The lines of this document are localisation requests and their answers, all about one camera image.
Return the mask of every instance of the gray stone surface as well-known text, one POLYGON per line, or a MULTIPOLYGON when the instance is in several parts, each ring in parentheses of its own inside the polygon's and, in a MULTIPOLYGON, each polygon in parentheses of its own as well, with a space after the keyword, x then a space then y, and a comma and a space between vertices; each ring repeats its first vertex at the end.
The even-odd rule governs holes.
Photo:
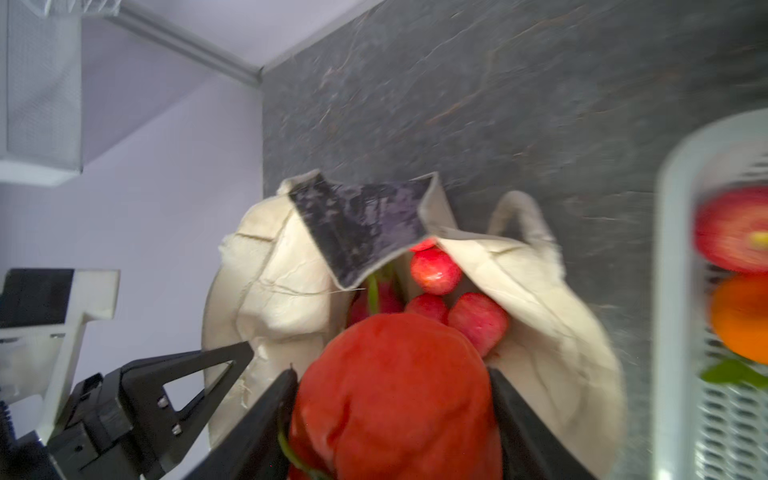
POLYGON ((613 478, 649 477, 654 183, 686 134, 768 107, 763 0, 386 0, 265 76, 266 193, 437 170, 464 230, 536 197, 629 395, 613 478))

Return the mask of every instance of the beige tote bag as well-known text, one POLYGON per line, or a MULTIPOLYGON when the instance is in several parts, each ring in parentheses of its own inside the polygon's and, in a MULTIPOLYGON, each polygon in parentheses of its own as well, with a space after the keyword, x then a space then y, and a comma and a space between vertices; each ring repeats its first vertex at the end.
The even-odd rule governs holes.
MULTIPOLYGON (((203 348, 245 340, 255 355, 210 421, 212 446, 284 369, 292 366, 302 375, 343 328, 353 292, 339 286, 289 195, 317 175, 285 180, 275 197, 251 207, 220 246, 203 348)), ((467 279, 453 295, 480 290, 515 319, 486 363, 504 373, 574 457, 604 477, 624 437, 624 378, 602 325, 565 284, 560 248, 538 205, 527 194, 510 192, 499 201, 487 234, 463 232, 439 176, 425 179, 419 218, 467 279), (514 217, 522 241, 500 236, 514 217)), ((388 254, 356 284, 394 260, 407 297, 419 295, 408 274, 410 256, 407 248, 388 254)), ((206 385, 216 375, 206 371, 206 385)))

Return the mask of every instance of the large red fruit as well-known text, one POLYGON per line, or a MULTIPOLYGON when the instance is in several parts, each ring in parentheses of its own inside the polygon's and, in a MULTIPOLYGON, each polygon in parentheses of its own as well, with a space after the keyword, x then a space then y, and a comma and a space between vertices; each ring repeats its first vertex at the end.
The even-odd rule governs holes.
POLYGON ((411 276, 426 293, 451 293, 462 279, 462 269, 437 247, 416 252, 411 259, 411 276))
POLYGON ((437 245, 437 240, 435 240, 434 237, 430 237, 426 240, 424 240, 421 243, 417 243, 413 247, 411 247, 412 252, 420 252, 422 250, 427 250, 428 248, 432 248, 435 245, 437 245))
MULTIPOLYGON (((402 302, 397 297, 395 289, 390 282, 378 282, 379 286, 379 313, 401 313, 402 302)), ((371 316, 368 311, 368 290, 360 292, 357 300, 349 306, 349 312, 346 316, 346 325, 352 326, 360 320, 365 320, 371 316)))
MULTIPOLYGON (((500 480, 485 365, 420 315, 374 315, 323 350, 299 384, 290 445, 338 480, 500 480)), ((291 480, 307 477, 295 468, 291 480)))
POLYGON ((768 187, 732 190, 706 203, 696 216, 695 242, 719 267, 768 273, 768 187))
POLYGON ((427 318, 437 320, 446 325, 448 323, 448 307, 443 299, 437 295, 424 293, 419 295, 406 305, 406 313, 416 313, 427 318))
POLYGON ((501 341, 509 327, 509 315, 483 293, 465 293, 448 312, 448 326, 463 333, 480 356, 501 341))

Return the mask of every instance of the red apple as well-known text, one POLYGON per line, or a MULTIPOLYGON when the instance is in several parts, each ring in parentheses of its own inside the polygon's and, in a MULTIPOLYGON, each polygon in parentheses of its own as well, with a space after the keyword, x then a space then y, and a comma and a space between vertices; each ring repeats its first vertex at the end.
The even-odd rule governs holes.
POLYGON ((768 273, 768 187, 732 190, 696 215, 696 248, 726 270, 768 273))
POLYGON ((509 327, 509 315, 483 293, 465 293, 448 312, 448 326, 463 333, 480 356, 488 355, 509 327))
POLYGON ((441 297, 424 293, 419 295, 406 305, 406 313, 418 313, 427 318, 448 324, 448 307, 441 297))
POLYGON ((428 248, 432 248, 435 245, 437 245, 437 240, 435 240, 434 237, 430 237, 426 240, 424 240, 421 243, 417 243, 413 247, 411 247, 412 252, 420 252, 422 250, 427 250, 428 248))
MULTIPOLYGON (((379 286, 379 313, 401 313, 402 302, 397 297, 395 289, 389 282, 378 282, 379 286)), ((371 316, 368 311, 368 290, 360 292, 360 296, 349 306, 349 312, 346 317, 346 325, 352 326, 360 320, 365 320, 371 316)))
POLYGON ((432 295, 451 293, 462 279, 462 269, 437 247, 416 252, 411 259, 411 276, 432 295))

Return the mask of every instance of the white container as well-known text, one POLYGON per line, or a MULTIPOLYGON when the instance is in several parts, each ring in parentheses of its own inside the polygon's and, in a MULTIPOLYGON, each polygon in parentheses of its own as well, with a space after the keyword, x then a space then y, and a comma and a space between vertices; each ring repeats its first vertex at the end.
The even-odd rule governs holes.
MULTIPOLYGON (((768 392, 699 379, 728 350, 709 327, 710 292, 730 273, 694 248, 694 214, 723 190, 768 184, 768 109, 706 126, 668 157, 654 252, 653 478, 768 478, 768 392)), ((763 374, 768 366, 755 367, 763 374)))

